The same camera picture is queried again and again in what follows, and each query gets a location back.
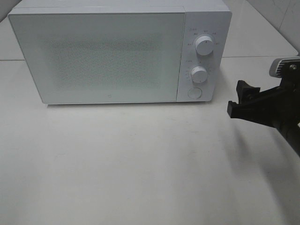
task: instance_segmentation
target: timer knob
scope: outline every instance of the timer knob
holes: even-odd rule
[[[214,50],[214,40],[209,35],[203,35],[196,40],[196,51],[199,55],[208,55]]]
[[[207,79],[207,71],[204,67],[195,67],[191,70],[191,78],[194,83],[202,83]]]

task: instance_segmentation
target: white tile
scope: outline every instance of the white tile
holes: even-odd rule
[[[248,0],[277,30],[279,29],[290,0]]]
[[[15,38],[8,18],[0,22],[0,60],[23,60],[23,54]]]
[[[50,107],[0,62],[0,224],[298,225],[298,157],[226,113],[238,79],[279,84],[273,60],[223,59],[206,104]]]
[[[300,0],[292,0],[280,27],[280,32],[300,51]]]
[[[223,57],[295,56],[298,52],[246,0],[224,0],[232,22]]]

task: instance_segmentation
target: white microwave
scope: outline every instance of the white microwave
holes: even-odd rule
[[[8,17],[45,104],[212,99],[221,0],[23,0]]]

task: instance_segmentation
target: microwave window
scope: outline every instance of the microwave window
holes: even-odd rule
[[[176,101],[184,13],[10,21],[45,103]]]

